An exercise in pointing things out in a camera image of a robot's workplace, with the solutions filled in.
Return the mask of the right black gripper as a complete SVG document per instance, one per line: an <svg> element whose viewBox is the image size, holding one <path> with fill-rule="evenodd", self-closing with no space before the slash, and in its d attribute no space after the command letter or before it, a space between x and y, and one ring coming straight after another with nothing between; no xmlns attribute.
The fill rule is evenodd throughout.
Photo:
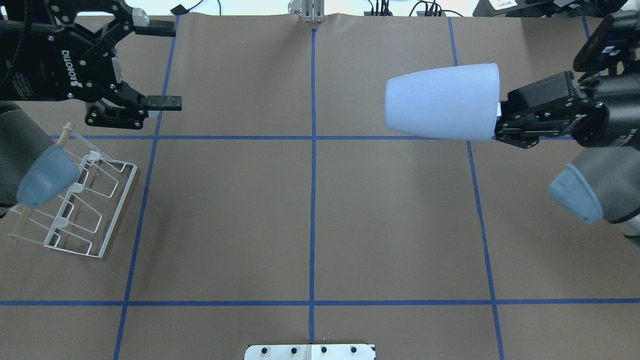
<svg viewBox="0 0 640 360"><path fill-rule="evenodd" d="M522 149L566 136L584 148L639 148L638 73L576 82L562 71L510 91L500 110L494 138Z"/></svg>

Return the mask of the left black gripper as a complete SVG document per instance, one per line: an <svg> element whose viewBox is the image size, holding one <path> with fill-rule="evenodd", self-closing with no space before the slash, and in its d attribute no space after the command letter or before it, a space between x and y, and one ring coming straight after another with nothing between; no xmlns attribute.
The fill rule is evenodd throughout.
<svg viewBox="0 0 640 360"><path fill-rule="evenodd" d="M129 34L174 38L172 21L124 0L3 0L1 112L18 102L82 101L89 126L141 130L181 96L145 96L122 79L117 44Z"/></svg>

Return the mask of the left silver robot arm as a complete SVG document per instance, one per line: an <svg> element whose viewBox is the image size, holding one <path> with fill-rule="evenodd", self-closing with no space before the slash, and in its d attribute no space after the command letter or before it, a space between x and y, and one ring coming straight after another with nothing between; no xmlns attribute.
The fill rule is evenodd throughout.
<svg viewBox="0 0 640 360"><path fill-rule="evenodd" d="M1 214L37 209L80 177L79 166L19 106L78 100L89 126L141 130L152 112L181 111L180 96L145 96L122 80L119 41L175 37L124 0L1 2Z"/></svg>

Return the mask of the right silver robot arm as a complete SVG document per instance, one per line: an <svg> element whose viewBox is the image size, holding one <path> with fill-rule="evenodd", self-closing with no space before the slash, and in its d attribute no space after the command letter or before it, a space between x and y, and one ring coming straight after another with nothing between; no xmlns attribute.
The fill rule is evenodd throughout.
<svg viewBox="0 0 640 360"><path fill-rule="evenodd" d="M548 194L584 223L605 221L639 244L639 75L571 71L514 89L500 102L497 141L529 149L541 138L570 137L583 151L549 184Z"/></svg>

